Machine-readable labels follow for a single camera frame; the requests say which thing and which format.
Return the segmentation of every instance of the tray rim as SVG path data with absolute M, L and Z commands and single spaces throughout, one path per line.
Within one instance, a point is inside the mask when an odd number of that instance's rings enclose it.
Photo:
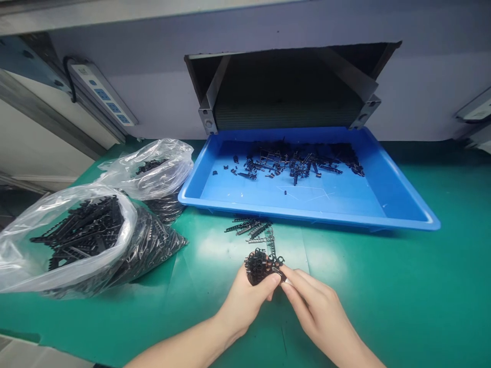
M 391 169 L 395 172 L 400 182 L 404 188 L 408 191 L 410 196 L 422 210 L 426 216 L 426 221 L 417 220 L 405 220 L 396 219 L 389 217 L 375 217 L 375 216 L 361 216 L 361 215 L 349 215 L 340 214 L 335 212 L 320 212 L 320 211 L 309 211 L 309 210 L 294 210 L 282 207 L 273 207 L 258 204 L 244 204 L 244 203 L 234 203 L 234 202 L 220 202 L 220 206 L 217 206 L 216 200 L 201 199 L 186 196 L 188 187 L 190 186 L 194 174 L 196 172 L 196 167 L 199 166 L 203 160 L 204 155 L 207 152 L 208 147 L 212 144 L 214 139 L 217 139 L 214 135 L 208 137 L 203 149 L 199 153 L 196 162 L 194 163 L 194 169 L 189 174 L 188 178 L 184 182 L 183 187 L 178 195 L 178 200 L 182 204 L 191 205 L 197 208 L 209 209 L 210 211 L 225 211 L 225 212 L 235 212 L 235 213 L 255 213 L 270 217 L 279 217 L 287 219 L 298 219 L 302 221 L 308 221 L 310 223 L 335 223 L 342 224 L 346 226 L 356 226 L 356 227 L 367 227 L 370 229 L 380 230 L 380 229 L 396 229 L 396 228 L 406 228 L 414 230 L 423 231 L 436 231 L 441 227 L 441 223 L 433 213 L 433 211 L 428 207 L 424 199 L 420 196 L 418 191 L 413 187 L 413 185 L 406 178 L 404 173 L 400 170 L 394 160 L 389 156 L 387 151 L 381 146 L 380 142 L 374 137 L 372 132 L 367 128 L 363 127 L 360 129 L 366 134 L 367 138 L 370 139 L 371 144 L 381 153 L 384 160 L 388 163 Z

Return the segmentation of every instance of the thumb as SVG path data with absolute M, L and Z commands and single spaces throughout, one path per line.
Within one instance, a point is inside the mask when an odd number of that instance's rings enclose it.
M 277 273 L 272 273 L 267 276 L 258 285 L 254 286 L 254 294 L 261 301 L 264 302 L 269 294 L 271 294 L 281 281 L 281 276 Z

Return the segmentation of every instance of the finger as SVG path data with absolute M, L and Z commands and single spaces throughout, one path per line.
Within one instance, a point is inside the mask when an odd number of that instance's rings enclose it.
M 310 305 L 315 301 L 317 296 L 319 295 L 319 291 L 317 288 L 312 286 L 306 279 L 304 279 L 301 275 L 293 271 L 291 268 L 283 265 L 280 267 L 280 270 L 285 274 L 291 284 L 298 290 L 300 295 L 304 297 L 304 299 Z
M 333 289 L 331 287 L 329 287 L 326 284 L 320 282 L 319 280 L 313 278 L 307 272 L 305 272 L 304 270 L 301 270 L 300 268 L 295 269 L 294 272 L 298 273 L 301 277 L 306 279 L 309 284 L 311 284 L 312 286 L 314 286 L 317 290 L 319 290 L 321 292 L 333 291 Z
M 268 295 L 273 294 L 281 281 L 281 276 L 277 273 L 268 275 L 263 281 L 253 287 L 254 295 L 260 302 L 264 302 Z
M 281 283 L 281 288 L 292 304 L 293 310 L 295 311 L 303 330 L 306 333 L 312 332 L 315 328 L 314 318 L 310 314 L 310 311 L 308 310 L 298 291 L 292 285 L 286 283 Z

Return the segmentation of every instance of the cable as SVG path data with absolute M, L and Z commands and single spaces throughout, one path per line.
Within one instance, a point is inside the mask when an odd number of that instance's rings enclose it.
M 71 56 L 65 56 L 63 58 L 63 69 L 65 69 L 65 74 L 66 74 L 66 77 L 68 78 L 68 82 L 70 84 L 70 89 L 72 90 L 72 102 L 75 103 L 75 102 L 77 102 L 77 95 L 75 94 L 75 86 L 73 85 L 72 76 L 70 75 L 70 72 L 68 70 L 68 61 L 69 60 L 75 61 L 75 59 Z

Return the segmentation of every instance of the screw hole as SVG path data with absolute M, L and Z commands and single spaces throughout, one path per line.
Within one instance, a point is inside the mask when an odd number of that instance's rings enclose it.
M 29 51 L 27 51 L 27 50 L 22 51 L 22 54 L 23 54 L 25 57 L 27 57 L 28 59 L 34 59 L 34 55 L 33 55 L 33 54 L 31 54 L 31 53 L 30 53 Z

